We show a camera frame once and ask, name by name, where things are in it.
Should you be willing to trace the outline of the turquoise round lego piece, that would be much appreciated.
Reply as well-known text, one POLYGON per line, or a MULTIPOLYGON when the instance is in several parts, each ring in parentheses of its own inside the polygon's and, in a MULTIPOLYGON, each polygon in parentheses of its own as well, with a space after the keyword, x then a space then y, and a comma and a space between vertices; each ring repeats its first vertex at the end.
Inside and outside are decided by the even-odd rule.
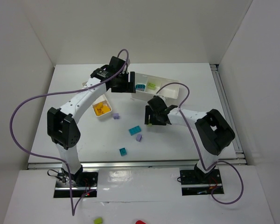
POLYGON ((145 90, 145 85, 144 84, 137 84, 136 86, 135 86, 135 89, 137 90, 137 91, 144 91, 145 90))

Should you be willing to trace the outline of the small purple lego brick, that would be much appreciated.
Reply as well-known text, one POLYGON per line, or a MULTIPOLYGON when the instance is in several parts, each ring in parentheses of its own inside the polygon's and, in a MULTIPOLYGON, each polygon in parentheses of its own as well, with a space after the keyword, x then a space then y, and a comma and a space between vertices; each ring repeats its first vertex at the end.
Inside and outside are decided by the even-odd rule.
POLYGON ((114 114, 113 114, 113 118, 114 118, 114 119, 119 119, 119 114, 118 114, 118 113, 114 113, 114 114))

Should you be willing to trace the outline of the orange 2x2 lego brick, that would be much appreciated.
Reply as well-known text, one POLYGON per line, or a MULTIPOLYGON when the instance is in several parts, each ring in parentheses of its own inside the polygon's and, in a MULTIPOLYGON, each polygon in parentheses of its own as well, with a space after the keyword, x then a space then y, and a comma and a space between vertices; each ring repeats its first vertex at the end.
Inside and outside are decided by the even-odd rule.
POLYGON ((95 106, 95 108, 97 109, 97 110, 101 110, 101 108, 103 107, 103 103, 102 102, 100 102, 100 103, 98 103, 96 106, 95 106))

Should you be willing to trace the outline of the yellow round flower lego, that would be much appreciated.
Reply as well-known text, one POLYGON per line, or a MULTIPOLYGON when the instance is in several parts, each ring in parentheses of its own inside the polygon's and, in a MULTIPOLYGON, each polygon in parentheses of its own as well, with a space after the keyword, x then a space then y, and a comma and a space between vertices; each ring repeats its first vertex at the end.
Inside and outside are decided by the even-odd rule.
POLYGON ((95 114, 97 115, 97 116, 101 116, 102 114, 104 114, 101 110, 97 110, 97 109, 95 109, 95 114))

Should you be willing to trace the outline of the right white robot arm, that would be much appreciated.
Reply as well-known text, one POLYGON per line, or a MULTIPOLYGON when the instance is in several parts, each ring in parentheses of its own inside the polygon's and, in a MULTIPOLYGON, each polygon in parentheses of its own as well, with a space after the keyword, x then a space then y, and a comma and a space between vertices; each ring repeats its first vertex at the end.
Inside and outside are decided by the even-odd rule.
POLYGON ((221 152, 235 139, 235 133, 217 109, 197 112, 166 105, 163 97, 154 96, 145 107, 145 124, 186 126, 197 148, 199 162, 195 169, 208 174, 219 161, 221 152))

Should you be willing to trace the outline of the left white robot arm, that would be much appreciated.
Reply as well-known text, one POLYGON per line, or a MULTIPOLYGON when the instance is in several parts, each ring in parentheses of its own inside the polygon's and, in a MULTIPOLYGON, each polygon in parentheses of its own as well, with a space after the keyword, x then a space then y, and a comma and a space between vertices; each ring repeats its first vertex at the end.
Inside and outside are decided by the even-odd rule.
POLYGON ((108 90, 134 93, 135 74, 128 73, 128 61, 113 56, 109 64, 94 70, 76 95, 59 108, 47 112, 47 134, 55 143, 62 159, 62 172, 76 180, 83 172, 77 143, 81 133, 78 123, 89 107, 108 90))

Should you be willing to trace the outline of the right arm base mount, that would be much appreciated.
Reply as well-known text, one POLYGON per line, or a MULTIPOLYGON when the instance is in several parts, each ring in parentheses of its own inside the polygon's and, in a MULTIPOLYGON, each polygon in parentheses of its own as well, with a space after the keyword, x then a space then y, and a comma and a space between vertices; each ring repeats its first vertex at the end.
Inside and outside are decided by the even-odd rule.
POLYGON ((196 176, 194 169, 181 169, 180 176, 176 179, 181 184, 183 196, 200 196, 224 194, 224 188, 219 169, 215 168, 204 179, 196 176))

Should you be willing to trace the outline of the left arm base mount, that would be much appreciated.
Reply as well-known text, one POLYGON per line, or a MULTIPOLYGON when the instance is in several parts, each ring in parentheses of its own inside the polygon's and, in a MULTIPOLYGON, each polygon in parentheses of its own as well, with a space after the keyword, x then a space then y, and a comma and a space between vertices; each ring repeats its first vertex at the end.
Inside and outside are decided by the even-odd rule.
MULTIPOLYGON (((49 169, 47 175, 56 178, 54 198, 70 198, 69 178, 59 170, 49 169)), ((83 172, 76 181, 72 181, 73 198, 97 197, 98 172, 83 172)))

